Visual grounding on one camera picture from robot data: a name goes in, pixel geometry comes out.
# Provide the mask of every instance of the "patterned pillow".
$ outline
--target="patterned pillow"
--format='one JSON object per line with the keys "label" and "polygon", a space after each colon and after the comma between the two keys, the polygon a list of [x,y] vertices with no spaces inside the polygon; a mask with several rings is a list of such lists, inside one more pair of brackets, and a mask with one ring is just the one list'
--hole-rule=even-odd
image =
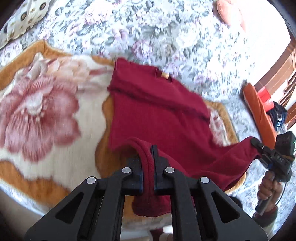
{"label": "patterned pillow", "polygon": [[9,40],[23,35],[40,21],[48,11],[50,0],[25,0],[0,31],[0,49]]}

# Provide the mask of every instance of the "sweater sleeve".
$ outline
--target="sweater sleeve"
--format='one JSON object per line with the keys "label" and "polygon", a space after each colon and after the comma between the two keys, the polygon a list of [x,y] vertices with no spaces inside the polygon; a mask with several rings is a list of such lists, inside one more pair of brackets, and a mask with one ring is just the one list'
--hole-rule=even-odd
{"label": "sweater sleeve", "polygon": [[264,213],[260,216],[257,212],[253,214],[252,219],[259,224],[261,228],[266,232],[268,239],[271,239],[273,236],[274,229],[274,221],[277,217],[278,208],[274,208],[273,210]]}

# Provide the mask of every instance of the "black cable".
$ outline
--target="black cable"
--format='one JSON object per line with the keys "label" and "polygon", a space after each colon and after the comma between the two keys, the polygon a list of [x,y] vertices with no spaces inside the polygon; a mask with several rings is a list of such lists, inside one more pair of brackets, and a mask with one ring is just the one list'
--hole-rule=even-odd
{"label": "black cable", "polygon": [[285,192],[285,190],[286,190],[286,186],[287,186],[287,183],[285,183],[284,190],[283,190],[283,192],[281,193],[281,197],[279,198],[279,200],[277,201],[277,203],[275,204],[275,206],[270,210],[270,212],[271,212],[272,210],[274,210],[274,209],[277,207],[277,205],[279,204],[279,202],[280,202],[281,198],[283,197],[283,194],[284,194],[284,192]]}

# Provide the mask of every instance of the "human hand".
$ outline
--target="human hand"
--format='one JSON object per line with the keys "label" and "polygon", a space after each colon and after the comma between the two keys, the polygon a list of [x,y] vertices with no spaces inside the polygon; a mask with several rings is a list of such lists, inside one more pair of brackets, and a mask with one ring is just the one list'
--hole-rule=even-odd
{"label": "human hand", "polygon": [[282,184],[274,180],[274,172],[267,171],[262,179],[262,183],[259,185],[259,191],[257,193],[258,198],[262,200],[267,200],[273,194],[265,212],[269,212],[274,208],[282,191]]}

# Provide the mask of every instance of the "red object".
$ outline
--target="red object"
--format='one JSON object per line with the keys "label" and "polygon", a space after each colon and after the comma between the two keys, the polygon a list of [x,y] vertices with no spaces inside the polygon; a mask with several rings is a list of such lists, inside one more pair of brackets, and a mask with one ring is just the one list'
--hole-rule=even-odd
{"label": "red object", "polygon": [[137,215],[170,212],[169,197],[154,195],[152,144],[170,166],[190,177],[209,177],[222,190],[233,187],[258,155],[250,138],[227,147],[216,145],[202,98],[175,79],[159,77],[156,67],[120,58],[108,90],[114,99],[109,146],[114,150],[130,145],[141,157],[144,193],[133,202]]}
{"label": "red object", "polygon": [[258,91],[258,96],[262,100],[265,112],[274,108],[274,102],[271,100],[271,95],[265,87]]}
{"label": "red object", "polygon": [[260,97],[260,99],[262,100],[262,102],[266,102],[271,98],[270,93],[267,91],[267,89],[265,87],[262,87],[259,91],[258,91],[258,96]]}

